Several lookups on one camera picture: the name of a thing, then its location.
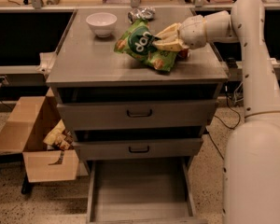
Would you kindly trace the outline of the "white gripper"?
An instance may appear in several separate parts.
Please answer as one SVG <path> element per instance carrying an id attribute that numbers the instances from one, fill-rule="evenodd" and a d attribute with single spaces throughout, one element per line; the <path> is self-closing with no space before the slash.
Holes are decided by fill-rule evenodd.
<path id="1" fill-rule="evenodd" d="M 201 15 L 188 17 L 181 24 L 166 27 L 156 37 L 153 46 L 160 50 L 179 52 L 188 48 L 202 48 L 206 45 L 204 18 Z"/>

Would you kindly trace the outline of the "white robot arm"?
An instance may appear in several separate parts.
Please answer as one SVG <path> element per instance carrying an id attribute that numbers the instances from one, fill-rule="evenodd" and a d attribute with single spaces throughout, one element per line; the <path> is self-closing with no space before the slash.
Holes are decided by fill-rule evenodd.
<path id="1" fill-rule="evenodd" d="M 222 224 L 280 224 L 280 88 L 264 23 L 261 0 L 237 0 L 229 12 L 186 18 L 175 33 L 190 49 L 241 45 L 245 123 L 226 146 Z"/>

